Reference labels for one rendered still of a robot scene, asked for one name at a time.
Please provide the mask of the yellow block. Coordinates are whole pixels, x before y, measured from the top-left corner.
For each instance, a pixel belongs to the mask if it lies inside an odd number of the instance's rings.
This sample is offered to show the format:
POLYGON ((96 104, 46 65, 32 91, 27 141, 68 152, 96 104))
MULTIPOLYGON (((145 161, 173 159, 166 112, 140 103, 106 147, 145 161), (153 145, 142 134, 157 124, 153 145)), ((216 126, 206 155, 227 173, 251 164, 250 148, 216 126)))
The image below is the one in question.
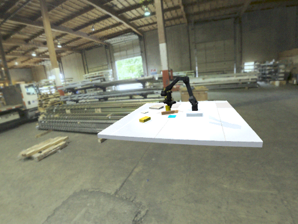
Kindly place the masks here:
POLYGON ((144 123, 144 122, 149 121, 150 119, 151 119, 151 117, 145 116, 143 118, 140 118, 139 121, 144 123))

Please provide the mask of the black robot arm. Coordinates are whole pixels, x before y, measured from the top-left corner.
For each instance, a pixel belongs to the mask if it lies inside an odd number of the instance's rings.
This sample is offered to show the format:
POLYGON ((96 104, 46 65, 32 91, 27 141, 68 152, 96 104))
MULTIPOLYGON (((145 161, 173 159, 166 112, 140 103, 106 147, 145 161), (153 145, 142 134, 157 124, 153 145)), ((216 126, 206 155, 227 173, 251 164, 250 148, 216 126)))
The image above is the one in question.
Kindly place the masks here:
MULTIPOLYGON (((168 85, 165 88, 165 91, 161 91, 161 96, 167 96, 167 97, 171 96, 172 91, 169 91, 169 90, 171 90, 173 88, 173 86, 179 80, 182 80, 185 83, 186 87, 187 87, 187 91, 188 91, 188 94, 189 94, 189 99, 188 100, 192 105, 192 107, 191 107, 192 111, 198 111, 198 102, 197 102, 196 98, 193 95, 188 76, 178 76, 178 77, 176 77, 176 79, 170 85, 168 85)), ((167 99, 165 98, 165 100, 163 101, 164 104, 167 104, 168 102, 169 102, 169 98, 167 98, 167 99)))

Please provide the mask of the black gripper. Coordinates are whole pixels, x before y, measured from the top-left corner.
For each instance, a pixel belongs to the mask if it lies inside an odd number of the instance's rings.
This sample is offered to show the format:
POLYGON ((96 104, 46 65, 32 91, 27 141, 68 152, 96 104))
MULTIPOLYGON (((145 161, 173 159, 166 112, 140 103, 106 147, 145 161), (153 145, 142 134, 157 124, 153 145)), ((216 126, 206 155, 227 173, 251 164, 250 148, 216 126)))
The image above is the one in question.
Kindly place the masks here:
POLYGON ((171 109, 172 105, 175 104, 176 101, 172 101, 172 97, 171 96, 166 97, 166 98, 169 98, 169 102, 167 103, 167 105, 170 106, 170 109, 171 109))

